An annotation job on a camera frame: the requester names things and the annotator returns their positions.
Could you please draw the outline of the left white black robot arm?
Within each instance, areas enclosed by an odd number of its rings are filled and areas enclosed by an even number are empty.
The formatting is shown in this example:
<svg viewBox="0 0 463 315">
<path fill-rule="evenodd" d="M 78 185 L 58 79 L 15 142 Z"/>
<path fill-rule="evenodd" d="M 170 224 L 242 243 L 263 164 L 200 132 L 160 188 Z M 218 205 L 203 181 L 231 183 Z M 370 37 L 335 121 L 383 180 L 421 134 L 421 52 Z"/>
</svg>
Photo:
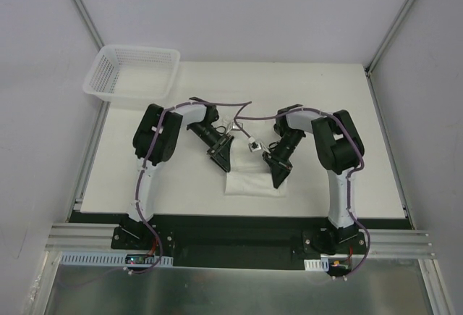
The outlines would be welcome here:
<svg viewBox="0 0 463 315">
<path fill-rule="evenodd" d="M 183 129 L 192 131 L 207 145 L 207 155 L 214 164 L 226 173 L 231 171 L 234 136 L 227 131 L 219 132 L 213 126 L 218 118 L 217 106 L 197 97 L 170 108 L 150 104 L 145 110 L 132 139 L 137 157 L 137 182 L 127 215 L 141 223 L 128 232 L 127 239 L 134 247 L 147 248 L 153 236 L 157 236 L 149 224 L 154 215 L 153 195 L 163 164 L 173 156 Z"/>
</svg>

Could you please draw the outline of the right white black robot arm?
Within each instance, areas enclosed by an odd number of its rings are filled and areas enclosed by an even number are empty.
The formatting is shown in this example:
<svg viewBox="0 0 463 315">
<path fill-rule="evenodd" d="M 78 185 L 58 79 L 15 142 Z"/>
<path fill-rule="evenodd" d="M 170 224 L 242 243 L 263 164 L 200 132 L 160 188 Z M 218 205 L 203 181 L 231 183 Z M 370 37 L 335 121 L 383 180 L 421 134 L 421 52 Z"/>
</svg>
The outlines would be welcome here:
<svg viewBox="0 0 463 315">
<path fill-rule="evenodd" d="M 313 250 L 328 255 L 342 253 L 358 236 L 353 215 L 353 174 L 363 165 L 365 147 L 350 113 L 323 113 L 300 104 L 277 111 L 273 129 L 280 140 L 263 153 L 273 187 L 279 188 L 293 169 L 290 157 L 300 141 L 313 135 L 321 166 L 328 174 L 329 210 L 326 227 L 310 239 Z"/>
</svg>

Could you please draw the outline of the white t shirt robot print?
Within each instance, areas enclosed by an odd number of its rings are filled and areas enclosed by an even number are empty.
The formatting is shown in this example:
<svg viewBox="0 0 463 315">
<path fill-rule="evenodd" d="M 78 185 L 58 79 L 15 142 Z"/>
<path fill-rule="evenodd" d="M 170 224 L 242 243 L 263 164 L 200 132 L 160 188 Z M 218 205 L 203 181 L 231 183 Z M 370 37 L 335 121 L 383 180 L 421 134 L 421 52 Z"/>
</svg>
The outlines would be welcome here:
<svg viewBox="0 0 463 315">
<path fill-rule="evenodd" d="M 235 138 L 231 144 L 231 170 L 226 174 L 226 196 L 255 196 L 283 198 L 287 181 L 278 188 L 273 186 L 269 166 L 263 160 L 263 151 L 251 152 L 247 140 Z"/>
</svg>

